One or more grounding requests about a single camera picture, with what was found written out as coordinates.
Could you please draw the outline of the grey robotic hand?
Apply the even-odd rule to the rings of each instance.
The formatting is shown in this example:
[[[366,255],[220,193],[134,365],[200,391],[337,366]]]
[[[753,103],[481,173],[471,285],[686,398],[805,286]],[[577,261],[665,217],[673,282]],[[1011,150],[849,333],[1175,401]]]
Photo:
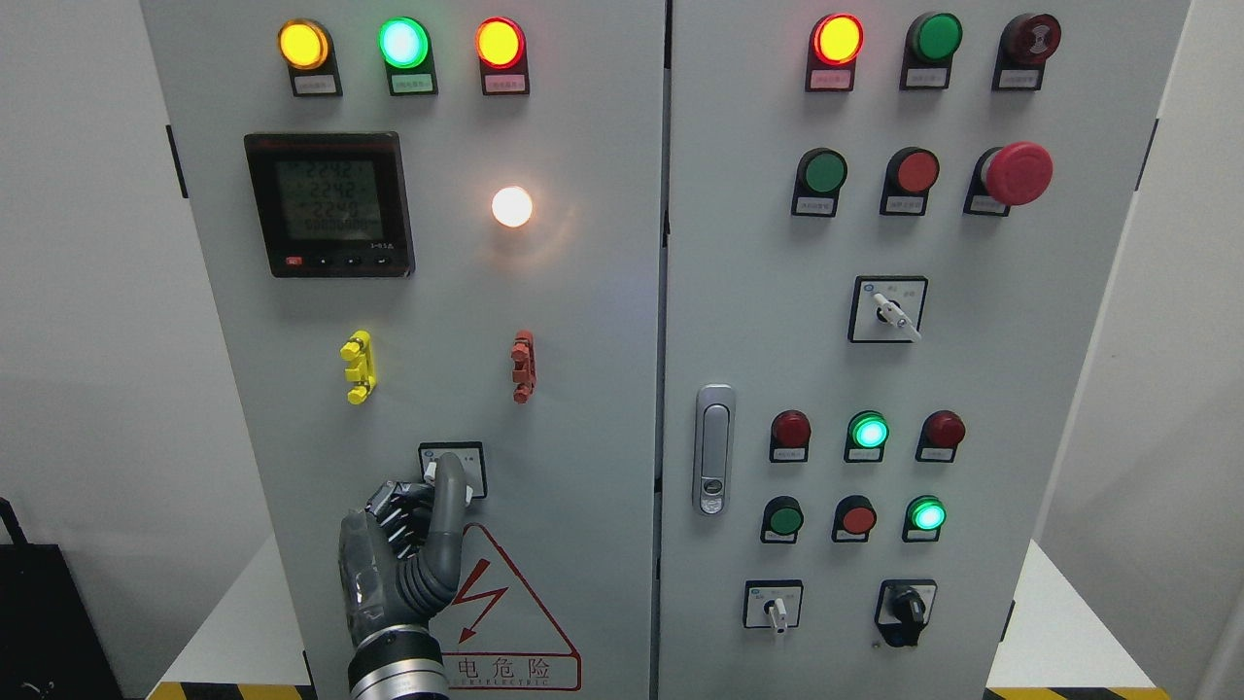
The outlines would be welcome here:
[[[444,453],[432,482],[386,481],[340,523],[340,578],[355,648],[391,625],[427,625],[462,583],[471,487]]]

